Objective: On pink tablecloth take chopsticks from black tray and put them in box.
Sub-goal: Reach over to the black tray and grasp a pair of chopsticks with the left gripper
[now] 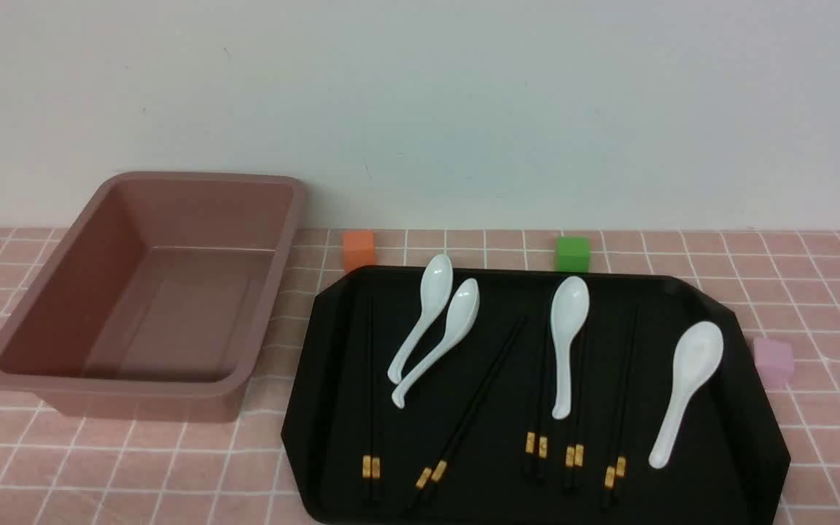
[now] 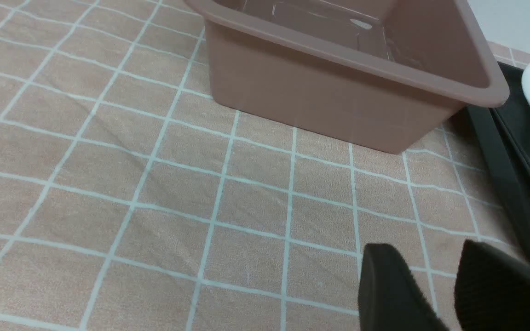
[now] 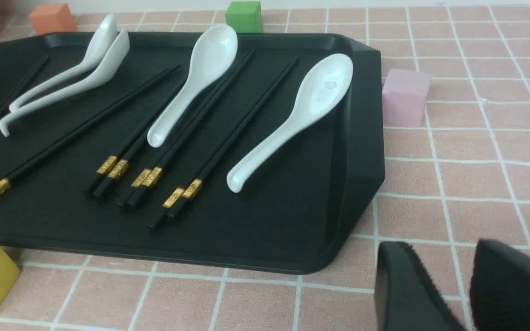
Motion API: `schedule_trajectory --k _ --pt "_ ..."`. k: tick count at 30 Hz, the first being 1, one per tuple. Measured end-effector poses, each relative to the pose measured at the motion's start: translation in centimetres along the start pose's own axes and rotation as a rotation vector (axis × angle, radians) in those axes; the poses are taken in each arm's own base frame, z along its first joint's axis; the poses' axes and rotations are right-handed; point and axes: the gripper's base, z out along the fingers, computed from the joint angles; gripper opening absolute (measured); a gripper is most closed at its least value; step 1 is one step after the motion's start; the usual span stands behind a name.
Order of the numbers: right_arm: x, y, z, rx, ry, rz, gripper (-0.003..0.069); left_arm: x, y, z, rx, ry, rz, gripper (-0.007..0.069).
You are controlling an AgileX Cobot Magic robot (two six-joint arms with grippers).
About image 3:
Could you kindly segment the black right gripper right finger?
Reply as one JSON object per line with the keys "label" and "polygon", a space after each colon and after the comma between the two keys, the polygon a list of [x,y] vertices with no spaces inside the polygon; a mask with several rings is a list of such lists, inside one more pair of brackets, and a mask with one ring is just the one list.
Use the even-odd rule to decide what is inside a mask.
{"label": "black right gripper right finger", "polygon": [[479,331],[530,331],[530,256],[495,239],[477,243],[469,290]]}

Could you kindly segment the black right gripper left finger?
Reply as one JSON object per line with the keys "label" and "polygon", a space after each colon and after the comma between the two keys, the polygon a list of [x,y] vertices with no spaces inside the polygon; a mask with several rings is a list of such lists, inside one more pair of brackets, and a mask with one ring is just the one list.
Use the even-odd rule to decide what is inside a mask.
{"label": "black right gripper left finger", "polygon": [[374,288],[379,331],[464,331],[412,245],[379,244]]}

